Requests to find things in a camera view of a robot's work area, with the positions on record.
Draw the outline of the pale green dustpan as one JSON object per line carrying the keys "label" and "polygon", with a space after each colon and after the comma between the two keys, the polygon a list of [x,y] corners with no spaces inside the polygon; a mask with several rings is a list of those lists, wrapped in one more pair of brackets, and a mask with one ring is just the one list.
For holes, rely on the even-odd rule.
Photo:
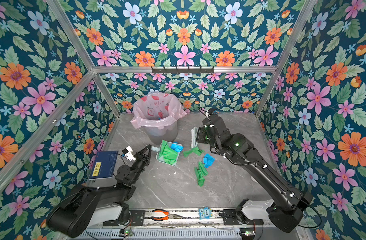
{"label": "pale green dustpan", "polygon": [[162,141],[159,147],[152,146],[152,151],[157,153],[157,161],[170,166],[176,166],[182,150],[182,145],[165,140]]}

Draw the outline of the green paper scrap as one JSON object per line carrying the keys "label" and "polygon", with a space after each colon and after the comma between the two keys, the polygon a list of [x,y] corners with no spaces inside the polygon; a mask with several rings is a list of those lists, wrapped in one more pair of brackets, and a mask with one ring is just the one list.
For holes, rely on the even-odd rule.
{"label": "green paper scrap", "polygon": [[206,168],[204,167],[203,162],[199,161],[197,163],[197,167],[194,168],[194,172],[197,178],[197,184],[202,187],[204,185],[205,182],[205,176],[208,175],[208,171],[206,170]]}
{"label": "green paper scrap", "polygon": [[179,153],[170,148],[169,142],[163,140],[157,160],[168,165],[175,165],[179,158]]}
{"label": "green paper scrap", "polygon": [[196,154],[197,156],[201,156],[203,153],[204,153],[204,150],[201,150],[199,147],[194,147],[188,151],[184,151],[183,155],[187,158],[191,154]]}

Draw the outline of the pale green hand brush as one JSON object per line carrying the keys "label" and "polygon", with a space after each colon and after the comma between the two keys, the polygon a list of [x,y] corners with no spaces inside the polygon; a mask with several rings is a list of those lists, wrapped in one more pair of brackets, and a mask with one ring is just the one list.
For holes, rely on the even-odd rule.
{"label": "pale green hand brush", "polygon": [[197,133],[198,133],[198,128],[197,127],[194,127],[192,130],[191,130],[191,148],[195,148],[197,147],[198,145],[198,142],[197,142]]}

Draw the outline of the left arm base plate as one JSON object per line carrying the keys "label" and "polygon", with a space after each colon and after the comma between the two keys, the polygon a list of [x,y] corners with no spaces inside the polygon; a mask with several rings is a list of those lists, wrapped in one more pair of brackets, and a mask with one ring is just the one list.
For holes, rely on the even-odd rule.
{"label": "left arm base plate", "polygon": [[126,226],[142,226],[145,221],[145,210],[128,210],[119,216],[118,219],[113,221],[103,222],[105,227],[126,227]]}

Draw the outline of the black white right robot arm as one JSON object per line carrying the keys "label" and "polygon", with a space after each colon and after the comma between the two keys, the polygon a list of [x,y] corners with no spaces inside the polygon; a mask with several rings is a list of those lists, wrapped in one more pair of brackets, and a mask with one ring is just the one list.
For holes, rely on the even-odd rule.
{"label": "black white right robot arm", "polygon": [[303,212],[311,205],[313,195],[286,181],[246,136],[231,134],[219,115],[209,115],[202,124],[196,141],[208,144],[211,153],[246,170],[270,195],[266,201],[243,200],[235,210],[237,221],[248,224],[253,220],[269,220],[285,233],[298,227]]}

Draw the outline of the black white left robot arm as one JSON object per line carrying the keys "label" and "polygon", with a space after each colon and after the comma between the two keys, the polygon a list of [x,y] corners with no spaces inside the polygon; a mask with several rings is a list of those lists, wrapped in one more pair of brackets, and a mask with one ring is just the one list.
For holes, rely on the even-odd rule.
{"label": "black white left robot arm", "polygon": [[129,223],[132,218],[126,201],[133,196],[135,183],[149,166],[151,156],[151,145],[137,152],[131,166],[119,167],[115,176],[117,183],[113,186],[94,188],[78,185],[50,211],[47,226],[53,231],[76,238],[88,227],[99,223]]}

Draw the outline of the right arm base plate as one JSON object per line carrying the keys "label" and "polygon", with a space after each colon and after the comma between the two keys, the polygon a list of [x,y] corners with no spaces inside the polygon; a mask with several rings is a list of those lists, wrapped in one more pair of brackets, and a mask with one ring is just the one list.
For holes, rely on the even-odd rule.
{"label": "right arm base plate", "polygon": [[225,226],[263,226],[263,220],[250,220],[245,217],[242,212],[237,212],[235,209],[223,209],[219,216],[223,219]]}

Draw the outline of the blue paper scrap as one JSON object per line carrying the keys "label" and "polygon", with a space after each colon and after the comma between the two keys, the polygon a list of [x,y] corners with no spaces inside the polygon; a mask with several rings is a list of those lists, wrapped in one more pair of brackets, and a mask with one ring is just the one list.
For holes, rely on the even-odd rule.
{"label": "blue paper scrap", "polygon": [[174,151],[176,151],[177,153],[180,153],[184,147],[182,145],[173,143],[173,144],[171,144],[170,148],[173,149]]}
{"label": "blue paper scrap", "polygon": [[212,166],[212,164],[214,163],[215,161],[215,158],[212,157],[210,154],[206,154],[204,157],[203,157],[203,164],[204,164],[204,167],[205,168],[209,168]]}

